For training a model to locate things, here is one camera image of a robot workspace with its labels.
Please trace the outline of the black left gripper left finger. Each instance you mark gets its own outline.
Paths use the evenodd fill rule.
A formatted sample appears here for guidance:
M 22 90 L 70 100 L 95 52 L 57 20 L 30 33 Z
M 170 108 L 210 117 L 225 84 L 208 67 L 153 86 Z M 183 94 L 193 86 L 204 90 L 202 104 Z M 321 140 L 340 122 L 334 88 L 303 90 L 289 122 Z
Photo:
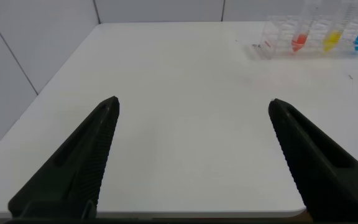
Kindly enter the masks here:
M 102 102 L 11 198 L 14 218 L 94 218 L 119 117 L 119 100 Z

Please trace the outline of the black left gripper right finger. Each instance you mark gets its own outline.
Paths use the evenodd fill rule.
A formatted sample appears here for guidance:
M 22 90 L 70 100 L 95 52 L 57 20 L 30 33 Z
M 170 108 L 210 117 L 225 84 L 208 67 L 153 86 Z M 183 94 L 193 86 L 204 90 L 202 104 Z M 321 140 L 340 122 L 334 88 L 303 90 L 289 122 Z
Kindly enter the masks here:
M 316 222 L 358 222 L 358 160 L 291 104 L 268 114 L 291 176 Z

